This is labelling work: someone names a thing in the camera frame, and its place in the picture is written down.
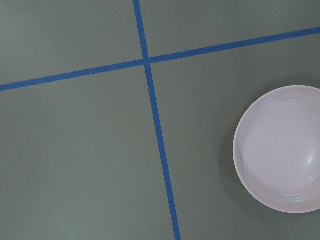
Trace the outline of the pink plate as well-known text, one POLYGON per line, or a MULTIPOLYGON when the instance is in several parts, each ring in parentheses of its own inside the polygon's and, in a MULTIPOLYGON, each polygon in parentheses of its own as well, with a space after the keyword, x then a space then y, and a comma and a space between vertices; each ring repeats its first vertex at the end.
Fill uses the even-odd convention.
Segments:
POLYGON ((243 114, 233 162, 246 190, 263 205, 302 214, 320 208, 320 91, 272 90, 243 114))

